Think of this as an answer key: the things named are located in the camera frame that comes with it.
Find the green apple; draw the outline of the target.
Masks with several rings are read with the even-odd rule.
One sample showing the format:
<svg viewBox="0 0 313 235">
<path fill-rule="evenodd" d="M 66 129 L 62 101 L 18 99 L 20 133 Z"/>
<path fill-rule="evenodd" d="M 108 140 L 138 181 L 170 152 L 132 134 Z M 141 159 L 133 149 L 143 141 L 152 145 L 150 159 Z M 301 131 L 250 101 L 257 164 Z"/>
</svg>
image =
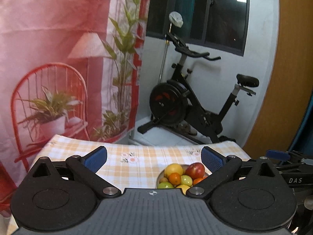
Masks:
<svg viewBox="0 0 313 235">
<path fill-rule="evenodd" d="M 187 176 L 187 175 L 182 175 L 181 176 L 181 182 L 180 182 L 181 185 L 186 185 L 188 187 L 192 187 L 193 185 L 193 180 L 190 176 Z"/>
</svg>

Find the small green fruit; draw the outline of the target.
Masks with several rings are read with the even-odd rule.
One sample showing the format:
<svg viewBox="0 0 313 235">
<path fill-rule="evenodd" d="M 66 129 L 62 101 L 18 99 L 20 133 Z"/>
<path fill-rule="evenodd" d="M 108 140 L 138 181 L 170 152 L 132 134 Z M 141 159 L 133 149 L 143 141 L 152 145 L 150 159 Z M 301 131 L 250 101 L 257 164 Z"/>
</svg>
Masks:
<svg viewBox="0 0 313 235">
<path fill-rule="evenodd" d="M 158 184 L 157 189 L 173 189 L 174 186 L 170 182 L 161 182 Z"/>
</svg>

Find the dark window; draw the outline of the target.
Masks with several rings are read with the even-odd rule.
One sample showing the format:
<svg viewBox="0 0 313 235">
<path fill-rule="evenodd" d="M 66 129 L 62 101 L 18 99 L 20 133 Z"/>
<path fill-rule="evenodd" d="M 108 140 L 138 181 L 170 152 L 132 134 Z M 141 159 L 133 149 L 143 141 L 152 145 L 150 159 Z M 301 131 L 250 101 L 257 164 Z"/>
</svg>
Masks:
<svg viewBox="0 0 313 235">
<path fill-rule="evenodd" d="M 243 56 L 250 0 L 150 0 L 146 34 L 168 31 L 186 43 Z"/>
</svg>

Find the orange plaid tablecloth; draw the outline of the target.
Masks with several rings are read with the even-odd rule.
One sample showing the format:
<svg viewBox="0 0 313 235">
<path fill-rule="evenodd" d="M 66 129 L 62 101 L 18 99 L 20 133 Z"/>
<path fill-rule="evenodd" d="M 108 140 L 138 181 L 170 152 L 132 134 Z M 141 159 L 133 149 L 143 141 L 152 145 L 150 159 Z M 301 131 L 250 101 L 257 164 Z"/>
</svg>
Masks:
<svg viewBox="0 0 313 235">
<path fill-rule="evenodd" d="M 36 162 L 42 156 L 48 156 L 51 161 L 64 161 L 71 155 L 84 156 L 99 146 L 107 149 L 108 157 L 104 166 L 97 171 L 97 175 L 120 190 L 126 187 L 155 187 L 158 175 L 167 165 L 199 162 L 202 149 L 201 145 L 121 145 L 56 135 L 35 155 L 33 161 Z"/>
</svg>

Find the small brown kiwi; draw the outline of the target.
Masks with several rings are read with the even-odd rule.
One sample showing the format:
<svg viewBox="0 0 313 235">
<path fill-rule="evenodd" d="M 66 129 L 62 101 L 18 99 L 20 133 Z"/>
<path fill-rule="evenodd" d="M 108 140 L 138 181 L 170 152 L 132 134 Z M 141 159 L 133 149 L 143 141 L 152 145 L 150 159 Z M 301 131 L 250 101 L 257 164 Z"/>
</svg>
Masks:
<svg viewBox="0 0 313 235">
<path fill-rule="evenodd" d="M 167 183 L 168 179 L 166 177 L 163 177 L 159 180 L 159 183 Z"/>
</svg>

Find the orange mandarin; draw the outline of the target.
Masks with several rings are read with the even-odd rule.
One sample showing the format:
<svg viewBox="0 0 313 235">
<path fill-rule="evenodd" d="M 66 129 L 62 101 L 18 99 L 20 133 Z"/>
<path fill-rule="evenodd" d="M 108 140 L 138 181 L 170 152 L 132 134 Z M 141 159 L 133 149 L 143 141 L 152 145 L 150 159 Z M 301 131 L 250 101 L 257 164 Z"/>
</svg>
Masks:
<svg viewBox="0 0 313 235">
<path fill-rule="evenodd" d="M 177 172 L 173 172 L 168 176 L 168 180 L 173 186 L 178 186 L 181 183 L 181 175 Z"/>
<path fill-rule="evenodd" d="M 202 178 L 196 178 L 193 180 L 192 185 L 195 186 L 197 183 L 201 182 L 202 180 L 204 180 L 205 178 L 207 178 L 207 176 L 204 176 Z"/>
</svg>

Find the yellow lemon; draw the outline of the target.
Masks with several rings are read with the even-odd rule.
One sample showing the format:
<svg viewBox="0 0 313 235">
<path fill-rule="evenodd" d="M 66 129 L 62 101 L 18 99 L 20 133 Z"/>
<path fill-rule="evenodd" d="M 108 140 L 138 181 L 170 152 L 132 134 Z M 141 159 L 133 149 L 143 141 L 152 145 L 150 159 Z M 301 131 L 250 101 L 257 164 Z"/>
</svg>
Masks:
<svg viewBox="0 0 313 235">
<path fill-rule="evenodd" d="M 168 178 L 172 173 L 178 173 L 180 176 L 183 175 L 182 166 L 177 163 L 168 165 L 164 170 L 164 177 Z"/>
</svg>

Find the red apple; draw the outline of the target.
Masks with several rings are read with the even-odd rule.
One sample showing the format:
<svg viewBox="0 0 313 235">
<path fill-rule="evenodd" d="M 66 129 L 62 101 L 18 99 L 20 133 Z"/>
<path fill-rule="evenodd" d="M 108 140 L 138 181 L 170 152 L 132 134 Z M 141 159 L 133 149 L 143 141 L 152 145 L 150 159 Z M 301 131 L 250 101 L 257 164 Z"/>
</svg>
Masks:
<svg viewBox="0 0 313 235">
<path fill-rule="evenodd" d="M 192 163 L 187 167 L 185 175 L 191 177 L 192 180 L 202 178 L 205 175 L 205 167 L 200 162 Z"/>
</svg>

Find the beige round plate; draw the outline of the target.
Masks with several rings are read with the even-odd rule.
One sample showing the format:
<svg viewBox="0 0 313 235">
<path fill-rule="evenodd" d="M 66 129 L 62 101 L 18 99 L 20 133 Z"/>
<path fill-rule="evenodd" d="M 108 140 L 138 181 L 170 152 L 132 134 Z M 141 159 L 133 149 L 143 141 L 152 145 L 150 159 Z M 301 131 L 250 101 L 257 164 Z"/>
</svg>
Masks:
<svg viewBox="0 0 313 235">
<path fill-rule="evenodd" d="M 181 164 L 181 166 L 182 166 L 182 168 L 185 170 L 185 169 L 187 169 L 188 168 L 188 164 Z M 163 169 L 160 173 L 159 173 L 159 175 L 158 175 L 158 177 L 157 177 L 157 179 L 156 179 L 156 188 L 159 186 L 159 183 L 160 183 L 160 179 L 162 179 L 163 177 L 164 177 L 164 172 L 165 172 L 165 169 Z M 207 177 L 207 176 L 209 176 L 209 175 L 211 175 L 212 173 L 207 169 L 207 168 L 205 168 L 205 174 L 204 174 L 204 176 L 205 177 Z"/>
</svg>

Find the red printed backdrop curtain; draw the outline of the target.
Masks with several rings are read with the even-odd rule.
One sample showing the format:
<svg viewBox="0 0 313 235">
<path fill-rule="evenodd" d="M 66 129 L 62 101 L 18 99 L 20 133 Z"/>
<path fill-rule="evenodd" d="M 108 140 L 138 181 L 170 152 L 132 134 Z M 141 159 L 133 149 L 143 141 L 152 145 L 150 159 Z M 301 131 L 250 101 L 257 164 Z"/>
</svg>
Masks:
<svg viewBox="0 0 313 235">
<path fill-rule="evenodd" d="M 1 0 L 1 216 L 55 135 L 134 128 L 150 0 Z"/>
</svg>

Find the black exercise bike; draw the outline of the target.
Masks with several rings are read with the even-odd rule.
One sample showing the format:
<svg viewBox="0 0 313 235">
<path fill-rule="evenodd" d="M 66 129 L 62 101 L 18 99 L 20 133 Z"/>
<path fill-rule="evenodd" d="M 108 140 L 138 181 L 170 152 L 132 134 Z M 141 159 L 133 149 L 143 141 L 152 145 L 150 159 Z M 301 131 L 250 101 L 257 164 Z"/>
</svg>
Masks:
<svg viewBox="0 0 313 235">
<path fill-rule="evenodd" d="M 174 128 L 180 122 L 185 121 L 203 136 L 210 138 L 212 143 L 220 143 L 224 141 L 233 141 L 222 133 L 222 120 L 232 105 L 237 106 L 237 94 L 240 90 L 247 92 L 249 96 L 256 94 L 251 88 L 259 86 L 259 79 L 252 76 L 237 74 L 237 83 L 233 91 L 229 94 L 225 104 L 218 114 L 206 110 L 199 102 L 196 94 L 187 82 L 187 75 L 182 74 L 182 68 L 187 57 L 205 58 L 208 61 L 217 61 L 221 57 L 209 57 L 209 52 L 198 53 L 190 50 L 186 43 L 176 34 L 168 32 L 165 36 L 167 41 L 171 41 L 175 50 L 181 54 L 180 61 L 173 63 L 174 72 L 171 79 L 165 83 L 156 85 L 150 94 L 149 106 L 153 115 L 153 119 L 137 128 L 141 134 L 145 134 L 148 130 L 156 126 L 165 126 L 168 129 L 177 132 Z"/>
</svg>

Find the wooden door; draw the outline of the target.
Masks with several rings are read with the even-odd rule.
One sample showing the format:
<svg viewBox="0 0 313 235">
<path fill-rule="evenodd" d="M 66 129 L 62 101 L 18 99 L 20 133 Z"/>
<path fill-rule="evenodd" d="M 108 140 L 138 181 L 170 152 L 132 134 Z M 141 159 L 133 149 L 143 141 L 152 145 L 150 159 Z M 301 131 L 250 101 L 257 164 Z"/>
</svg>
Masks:
<svg viewBox="0 0 313 235">
<path fill-rule="evenodd" d="M 312 92 L 312 0 L 279 0 L 273 72 L 263 105 L 244 145 L 252 158 L 291 145 Z"/>
</svg>

